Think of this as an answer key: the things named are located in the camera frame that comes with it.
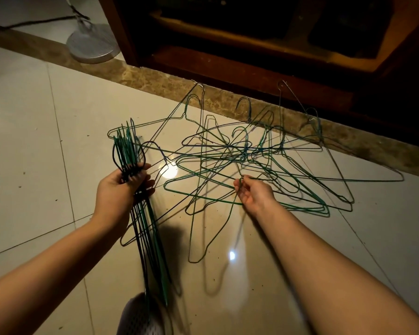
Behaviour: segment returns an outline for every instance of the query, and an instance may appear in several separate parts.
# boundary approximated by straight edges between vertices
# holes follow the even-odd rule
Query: bundle of hangers
[[[281,92],[281,85],[285,85],[290,92],[292,90],[288,86],[288,84],[284,81],[278,83],[278,89]],[[197,95],[193,94],[192,91],[196,87],[202,88],[202,95],[199,98]],[[222,229],[228,223],[231,212],[235,204],[241,204],[240,202],[236,202],[236,195],[234,187],[231,185],[232,181],[225,181],[225,180],[234,180],[236,178],[242,177],[243,170],[251,170],[259,172],[260,175],[257,177],[261,180],[268,181],[270,184],[274,185],[274,192],[276,194],[283,194],[287,197],[290,197],[295,200],[299,201],[306,201],[313,206],[310,207],[300,207],[293,204],[288,204],[285,202],[281,202],[283,206],[285,206],[289,210],[293,211],[302,211],[309,214],[317,214],[328,217],[330,215],[329,208],[335,208],[339,210],[345,211],[352,211],[352,204],[354,203],[354,198],[352,192],[349,189],[348,182],[394,182],[394,181],[403,181],[403,175],[398,172],[397,170],[393,170],[397,174],[399,174],[400,178],[397,180],[356,180],[356,179],[345,179],[339,169],[337,163],[335,162],[329,148],[325,148],[335,165],[338,173],[340,174],[339,178],[328,178],[328,177],[316,177],[311,174],[306,168],[302,167],[297,163],[297,161],[288,155],[288,150],[304,150],[304,149],[314,149],[314,147],[293,147],[291,142],[295,140],[304,140],[310,143],[314,143],[318,141],[318,146],[315,149],[322,149],[326,147],[326,140],[327,138],[322,134],[322,126],[320,119],[318,118],[316,111],[315,116],[310,116],[307,113],[307,110],[301,104],[301,102],[297,99],[301,105],[303,112],[307,116],[307,124],[310,124],[313,128],[314,135],[310,136],[296,136],[295,138],[287,138],[287,132],[284,128],[283,123],[283,108],[279,105],[280,110],[280,124],[272,125],[271,123],[267,123],[267,119],[271,119],[273,122],[273,113],[269,112],[266,108],[260,111],[256,117],[251,117],[251,102],[248,98],[243,97],[241,98],[235,108],[235,111],[238,109],[239,104],[241,101],[247,101],[248,104],[248,119],[246,123],[229,123],[229,124],[222,124],[218,125],[217,120],[214,115],[207,114],[205,115],[203,109],[204,103],[204,87],[201,84],[195,84],[194,87],[185,95],[182,101],[171,111],[171,113],[163,119],[155,120],[152,122],[141,123],[135,125],[134,122],[131,120],[130,125],[121,126],[116,129],[112,129],[108,132],[108,137],[114,140],[114,150],[117,150],[118,158],[121,165],[121,170],[123,174],[134,174],[139,171],[139,168],[133,167],[131,165],[139,163],[140,160],[144,162],[145,158],[145,150],[155,150],[159,151],[162,155],[160,162],[164,163],[165,165],[174,164],[179,169],[184,171],[183,176],[179,176],[173,179],[169,179],[164,182],[162,185],[163,188],[167,191],[171,191],[174,193],[178,193],[183,195],[183,199],[180,200],[176,205],[172,208],[168,209],[168,211],[162,214],[160,217],[155,217],[154,212],[151,208],[151,204],[149,200],[147,200],[144,204],[137,204],[134,207],[132,213],[132,224],[131,226],[135,229],[135,237],[129,240],[126,243],[120,240],[123,246],[130,244],[131,242],[137,241],[140,251],[140,257],[142,259],[143,265],[143,273],[145,275],[145,285],[146,291],[148,291],[148,282],[147,282],[147,263],[145,261],[146,258],[149,259],[151,263],[151,268],[155,277],[155,280],[159,284],[160,291],[166,297],[166,291],[162,290],[162,287],[166,287],[164,282],[166,279],[171,281],[170,276],[168,274],[168,267],[166,265],[166,260],[164,258],[164,251],[162,249],[161,240],[158,233],[158,225],[165,222],[168,218],[166,217],[169,212],[179,206],[181,203],[188,200],[185,204],[184,211],[186,214],[191,216],[191,227],[190,227],[190,235],[189,235],[189,248],[188,248],[188,261],[190,263],[198,263],[200,262],[206,255],[208,247],[211,243],[216,239],[216,237],[220,234]],[[196,99],[200,106],[200,121],[197,122],[188,117],[188,106],[191,99]],[[184,104],[184,112],[181,115],[177,115],[178,108]],[[196,125],[196,133],[184,138],[181,142],[181,146],[175,151],[169,151],[163,149],[161,146],[157,144],[155,139],[159,136],[160,132],[164,129],[167,123],[173,120],[182,120],[185,119],[189,122],[192,122]],[[209,122],[214,122],[214,125],[209,128]],[[145,127],[151,124],[160,124],[160,127],[155,131],[152,138],[144,143],[140,143],[138,137],[135,134],[136,128]],[[229,134],[223,134],[221,130],[226,130],[229,127],[233,127],[231,131],[231,136]],[[259,143],[253,144],[251,140],[249,140],[249,133],[256,127],[262,127],[263,133],[262,137],[259,140]],[[277,131],[279,132],[278,140],[276,137],[272,136],[272,132]],[[346,147],[341,146],[341,144],[335,141],[335,145],[337,148],[344,148],[350,154],[351,151],[347,150]],[[190,152],[186,151],[191,147],[191,151],[197,149],[197,152]],[[299,172],[299,173],[291,173],[287,169],[285,169],[276,159],[276,156],[282,156],[287,159],[287,161]],[[266,159],[266,162],[261,162],[260,159]],[[186,166],[186,163],[192,160],[199,160],[200,167],[198,170],[194,171],[189,169]],[[235,164],[237,168],[238,174],[223,174],[222,170],[225,169],[230,164]],[[157,174],[155,182],[159,179],[160,172]],[[215,175],[222,175],[225,180],[220,181],[215,179]],[[184,192],[176,190],[172,187],[172,184],[177,181],[189,179],[190,177],[195,176],[197,179],[196,188],[191,192]],[[337,199],[341,202],[346,203],[349,205],[348,209],[345,208],[338,208],[336,206],[332,206],[324,202],[322,198],[320,198],[314,191],[312,191],[307,184],[304,183],[303,180],[311,180],[312,182],[316,183],[317,185],[321,186],[324,190],[328,191],[330,194],[334,195]],[[343,195],[336,193],[333,189],[329,188],[324,182],[326,181],[341,181],[345,184],[347,188],[348,194],[351,197],[350,199],[346,198]],[[227,189],[227,193],[224,195],[214,198],[208,196],[206,192],[204,192],[204,187],[207,184],[215,184],[218,186],[223,186]],[[198,199],[205,199],[208,203],[202,209],[196,208],[196,202]],[[191,259],[191,240],[193,236],[193,224],[194,224],[194,216],[197,213],[203,211],[208,205],[215,203],[215,202],[225,202],[231,205],[228,217],[225,223],[222,225],[220,230],[214,235],[214,237],[210,240],[210,242],[206,245],[205,250],[201,256],[197,259]],[[147,215],[149,216],[148,223],[147,219],[145,218],[145,212],[147,211]]]

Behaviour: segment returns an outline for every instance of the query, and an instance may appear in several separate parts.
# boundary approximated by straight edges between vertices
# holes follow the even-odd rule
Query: wooden shelf
[[[332,65],[372,73],[419,25],[419,0],[394,0],[394,15],[375,59],[352,58],[309,44],[307,36],[317,22],[325,0],[301,0],[284,38],[262,40],[228,31],[187,23],[151,12],[151,17],[164,28],[253,52],[273,55],[290,61]]]

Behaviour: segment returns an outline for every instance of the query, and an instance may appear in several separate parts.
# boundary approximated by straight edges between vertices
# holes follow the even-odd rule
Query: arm
[[[117,170],[100,181],[88,223],[0,278],[0,334],[35,332],[124,233],[134,192],[154,181],[145,170],[127,183],[121,178]]]
[[[245,176],[235,190],[262,227],[319,334],[419,334],[419,316]]]

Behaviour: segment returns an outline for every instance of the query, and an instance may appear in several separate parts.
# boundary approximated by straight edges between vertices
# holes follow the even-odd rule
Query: person's right hand
[[[243,177],[242,183],[236,179],[234,186],[247,212],[257,220],[267,206],[276,202],[272,187],[261,180],[252,179],[249,175]]]

